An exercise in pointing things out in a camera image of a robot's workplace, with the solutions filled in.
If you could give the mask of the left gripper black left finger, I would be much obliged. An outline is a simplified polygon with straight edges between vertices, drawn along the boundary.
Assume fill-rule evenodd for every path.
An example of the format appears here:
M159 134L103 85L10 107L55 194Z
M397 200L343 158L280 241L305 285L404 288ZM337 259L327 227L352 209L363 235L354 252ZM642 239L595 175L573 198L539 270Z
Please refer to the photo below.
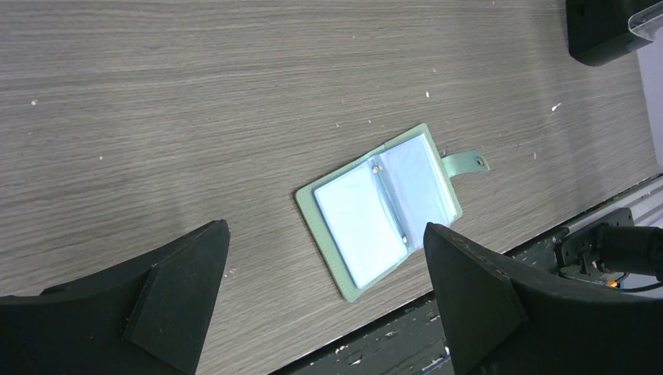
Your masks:
M2 297L2 373L194 374L229 242L214 220L39 295Z

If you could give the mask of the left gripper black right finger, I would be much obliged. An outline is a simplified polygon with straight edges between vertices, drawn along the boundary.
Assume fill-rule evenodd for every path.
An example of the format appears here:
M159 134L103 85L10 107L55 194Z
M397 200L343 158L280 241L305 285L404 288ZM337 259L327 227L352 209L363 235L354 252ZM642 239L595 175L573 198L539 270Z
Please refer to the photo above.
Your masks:
M554 276L441 224L424 246L455 373L661 373L661 300Z

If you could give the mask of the green card holder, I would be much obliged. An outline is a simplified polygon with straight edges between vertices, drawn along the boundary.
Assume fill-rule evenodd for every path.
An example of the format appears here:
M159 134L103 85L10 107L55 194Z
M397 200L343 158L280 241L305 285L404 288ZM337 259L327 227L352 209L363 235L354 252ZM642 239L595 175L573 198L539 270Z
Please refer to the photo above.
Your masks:
M300 188L295 200L343 298L423 247L427 223L463 214L452 177L490 169L478 150L442 156L426 123Z

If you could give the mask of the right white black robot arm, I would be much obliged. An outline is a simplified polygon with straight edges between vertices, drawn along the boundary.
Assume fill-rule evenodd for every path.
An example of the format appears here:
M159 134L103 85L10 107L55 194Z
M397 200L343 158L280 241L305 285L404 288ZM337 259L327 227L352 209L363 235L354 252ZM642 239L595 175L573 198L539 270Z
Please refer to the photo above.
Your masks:
M662 229L637 227L628 208L619 208L563 237L555 246L559 277L602 284L626 293L662 287ZM632 274L655 277L645 286L624 288Z

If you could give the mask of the black metronome clear cover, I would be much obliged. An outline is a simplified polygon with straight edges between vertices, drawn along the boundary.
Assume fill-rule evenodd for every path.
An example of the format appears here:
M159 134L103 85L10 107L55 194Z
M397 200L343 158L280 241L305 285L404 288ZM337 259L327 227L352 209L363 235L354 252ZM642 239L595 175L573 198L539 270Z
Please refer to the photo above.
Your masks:
M662 28L656 0L567 0L568 52L587 66L602 66L655 42Z

